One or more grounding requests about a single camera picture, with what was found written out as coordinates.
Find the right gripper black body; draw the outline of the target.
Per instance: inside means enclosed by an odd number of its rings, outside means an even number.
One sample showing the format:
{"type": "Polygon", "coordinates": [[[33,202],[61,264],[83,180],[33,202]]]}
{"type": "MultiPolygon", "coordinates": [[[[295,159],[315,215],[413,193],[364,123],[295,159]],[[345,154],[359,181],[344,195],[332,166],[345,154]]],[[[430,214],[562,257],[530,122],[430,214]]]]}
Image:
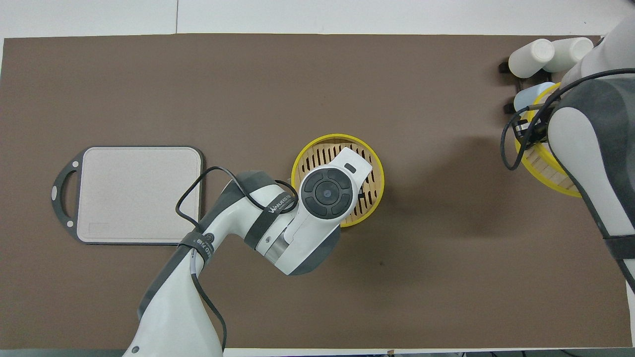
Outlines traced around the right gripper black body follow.
{"type": "Polygon", "coordinates": [[[527,147],[546,142],[551,113],[553,113],[553,108],[549,105],[545,109],[538,110],[531,119],[530,128],[526,129],[527,147]]]}

